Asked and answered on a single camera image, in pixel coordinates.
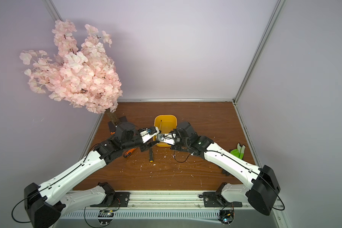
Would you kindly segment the black yellow dotted screwdriver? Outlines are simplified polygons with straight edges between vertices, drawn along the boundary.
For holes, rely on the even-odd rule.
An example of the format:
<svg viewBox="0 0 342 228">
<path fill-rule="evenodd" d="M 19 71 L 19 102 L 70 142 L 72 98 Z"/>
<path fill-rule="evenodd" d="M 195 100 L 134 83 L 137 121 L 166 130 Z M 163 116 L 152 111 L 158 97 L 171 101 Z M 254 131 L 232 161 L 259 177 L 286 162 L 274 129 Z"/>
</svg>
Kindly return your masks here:
<svg viewBox="0 0 342 228">
<path fill-rule="evenodd" d="M 154 162 L 154 153 L 152 148 L 149 149 L 149 162 Z"/>
</svg>

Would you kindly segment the orange handled screwdriver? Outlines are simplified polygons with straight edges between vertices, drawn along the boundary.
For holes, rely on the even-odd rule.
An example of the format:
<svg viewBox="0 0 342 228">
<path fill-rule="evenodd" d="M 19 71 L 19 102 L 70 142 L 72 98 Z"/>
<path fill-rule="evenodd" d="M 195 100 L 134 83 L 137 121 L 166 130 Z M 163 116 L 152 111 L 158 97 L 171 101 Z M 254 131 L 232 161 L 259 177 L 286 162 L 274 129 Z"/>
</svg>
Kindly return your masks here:
<svg viewBox="0 0 342 228">
<path fill-rule="evenodd" d="M 132 153 L 133 153 L 136 149 L 137 149 L 137 148 L 132 148 L 132 149 L 128 150 L 127 152 L 125 152 L 125 153 L 123 154 L 123 157 L 124 157 L 124 158 L 130 157 L 130 156 L 132 155 Z"/>
</svg>

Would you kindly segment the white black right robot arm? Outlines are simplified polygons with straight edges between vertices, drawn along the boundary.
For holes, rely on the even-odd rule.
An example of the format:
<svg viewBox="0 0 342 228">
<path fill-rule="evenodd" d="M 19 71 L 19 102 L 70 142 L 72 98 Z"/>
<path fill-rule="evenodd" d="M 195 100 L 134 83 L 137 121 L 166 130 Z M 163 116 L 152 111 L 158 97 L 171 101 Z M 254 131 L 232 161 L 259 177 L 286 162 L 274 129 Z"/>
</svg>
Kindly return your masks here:
<svg viewBox="0 0 342 228">
<path fill-rule="evenodd" d="M 162 139 L 171 149 L 201 157 L 236 177 L 247 188 L 249 204 L 263 215 L 271 214 L 281 191 L 272 168 L 259 167 L 233 156 L 212 139 L 198 135 L 188 122 L 180 123 Z"/>
</svg>

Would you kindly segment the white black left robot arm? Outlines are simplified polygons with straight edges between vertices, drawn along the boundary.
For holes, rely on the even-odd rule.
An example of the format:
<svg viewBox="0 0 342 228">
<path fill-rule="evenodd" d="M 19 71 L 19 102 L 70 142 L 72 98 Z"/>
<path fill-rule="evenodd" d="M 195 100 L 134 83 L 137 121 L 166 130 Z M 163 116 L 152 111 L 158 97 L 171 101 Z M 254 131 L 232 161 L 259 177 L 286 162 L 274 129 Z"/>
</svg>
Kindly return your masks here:
<svg viewBox="0 0 342 228">
<path fill-rule="evenodd" d="M 115 191 L 106 182 L 86 191 L 70 193 L 89 175 L 133 148 L 146 148 L 158 127 L 136 129 L 130 122 L 116 126 L 110 138 L 96 145 L 92 151 L 58 176 L 40 185 L 31 183 L 24 189 L 24 208 L 34 228 L 49 228 L 57 220 L 78 209 L 89 206 L 115 205 Z"/>
</svg>

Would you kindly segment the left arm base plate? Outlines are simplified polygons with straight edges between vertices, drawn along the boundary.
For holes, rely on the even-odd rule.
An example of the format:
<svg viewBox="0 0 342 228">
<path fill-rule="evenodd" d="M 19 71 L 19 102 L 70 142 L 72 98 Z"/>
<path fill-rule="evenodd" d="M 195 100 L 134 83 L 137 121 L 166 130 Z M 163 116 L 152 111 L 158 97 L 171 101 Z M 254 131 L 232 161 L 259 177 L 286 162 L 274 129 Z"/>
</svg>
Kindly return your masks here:
<svg viewBox="0 0 342 228">
<path fill-rule="evenodd" d="M 100 204 L 94 204 L 90 207 L 120 207 L 126 208 L 130 199 L 130 192 L 115 192 L 112 195 L 107 195 Z"/>
</svg>

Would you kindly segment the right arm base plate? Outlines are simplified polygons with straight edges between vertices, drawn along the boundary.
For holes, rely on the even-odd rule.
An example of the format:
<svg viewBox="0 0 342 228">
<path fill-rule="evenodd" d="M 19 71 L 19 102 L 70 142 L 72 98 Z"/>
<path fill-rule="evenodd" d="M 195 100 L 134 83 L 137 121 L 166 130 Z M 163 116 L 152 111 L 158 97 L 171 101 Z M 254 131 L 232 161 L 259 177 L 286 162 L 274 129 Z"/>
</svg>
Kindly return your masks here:
<svg viewBox="0 0 342 228">
<path fill-rule="evenodd" d="M 198 197 L 203 200 L 205 208 L 222 208 L 229 203 L 233 204 L 234 207 L 242 208 L 244 199 L 238 194 L 227 193 L 226 197 L 224 197 L 216 192 L 204 192 Z"/>
</svg>

